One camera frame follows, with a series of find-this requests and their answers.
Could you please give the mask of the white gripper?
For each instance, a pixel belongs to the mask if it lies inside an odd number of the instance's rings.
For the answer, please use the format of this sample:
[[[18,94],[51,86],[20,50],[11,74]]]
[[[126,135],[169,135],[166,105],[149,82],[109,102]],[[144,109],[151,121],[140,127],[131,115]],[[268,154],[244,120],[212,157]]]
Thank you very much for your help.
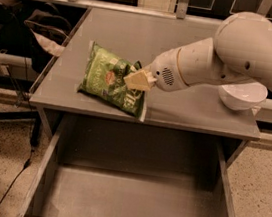
[[[149,91],[156,86],[166,92],[183,90],[189,86],[184,82],[178,68],[178,55],[180,48],[175,48],[161,53],[150,63],[150,71],[144,69],[124,77],[125,85],[130,89],[138,91]]]

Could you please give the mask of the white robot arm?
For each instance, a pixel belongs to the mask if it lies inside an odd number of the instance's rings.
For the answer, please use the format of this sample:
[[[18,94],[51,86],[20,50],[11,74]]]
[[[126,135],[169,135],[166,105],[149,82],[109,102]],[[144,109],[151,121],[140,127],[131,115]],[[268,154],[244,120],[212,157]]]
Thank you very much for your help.
[[[124,81],[130,89],[166,92],[259,82],[272,92],[272,23],[257,13],[234,14],[214,36],[165,51]]]

